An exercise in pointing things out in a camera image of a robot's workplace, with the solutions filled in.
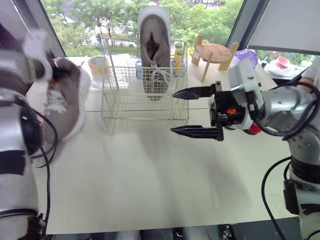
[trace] purple bag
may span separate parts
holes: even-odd
[[[250,58],[250,62],[251,62],[252,67],[256,68],[256,66],[258,64],[258,55],[249,49],[236,51],[236,53],[230,63],[230,67],[237,65],[240,60],[245,59],[245,58]]]

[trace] person's arm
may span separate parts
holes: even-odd
[[[309,66],[302,74],[299,82],[314,84],[315,80],[318,81],[318,71],[320,71],[320,57],[318,57],[311,66]],[[307,93],[311,92],[311,89],[307,86],[298,85],[300,89],[305,90]]]
[[[299,82],[303,82],[303,83],[307,83],[307,84],[314,84],[315,80],[308,78],[308,77],[303,77],[300,79]],[[305,90],[307,93],[311,92],[311,89],[308,88],[307,86],[303,86],[303,85],[297,85],[298,88]]]

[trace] bottle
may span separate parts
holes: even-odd
[[[183,65],[183,56],[184,56],[184,51],[182,49],[178,49],[176,51],[176,61],[174,62],[174,66],[176,68],[182,68]],[[175,74],[179,74],[179,69],[175,70]]]
[[[139,59],[135,63],[135,74],[139,79],[142,79],[143,69],[142,69],[142,61]]]
[[[175,44],[175,51],[174,51],[174,61],[173,61],[173,65],[178,68],[177,64],[179,64],[178,62],[178,51],[182,50],[182,43],[178,42]]]

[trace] pink bowl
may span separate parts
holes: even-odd
[[[290,66],[290,61],[286,59],[284,56],[279,56],[276,59],[275,64],[281,69],[286,69]]]

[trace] green foliage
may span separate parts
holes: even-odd
[[[73,0],[71,14],[90,29],[106,27],[111,37],[114,27],[123,22],[124,0]]]
[[[67,46],[64,48],[65,54],[68,57],[79,57],[79,56],[96,56],[101,55],[103,50],[100,46],[80,45],[78,47]]]
[[[109,51],[110,51],[110,54],[129,54],[129,55],[132,55],[132,56],[139,56],[140,53],[138,52],[137,48],[136,47],[133,47],[132,46],[116,46],[116,45],[112,45],[112,46],[109,46]]]
[[[53,29],[68,57],[100,55],[99,47],[91,45],[90,34],[82,23],[67,24],[62,5],[65,0],[41,0]]]
[[[126,26],[124,32],[129,36],[131,39],[138,39],[139,38],[139,30],[138,30],[138,16],[141,9],[148,6],[149,0],[131,0],[129,3],[125,4],[124,12],[125,15],[123,16],[125,25],[127,25],[128,21],[133,22],[133,26]]]
[[[187,42],[191,54],[199,34],[204,43],[225,45],[242,3],[243,0],[229,0],[219,9],[206,9],[203,4],[189,7],[187,0],[159,2],[169,13],[173,38]]]

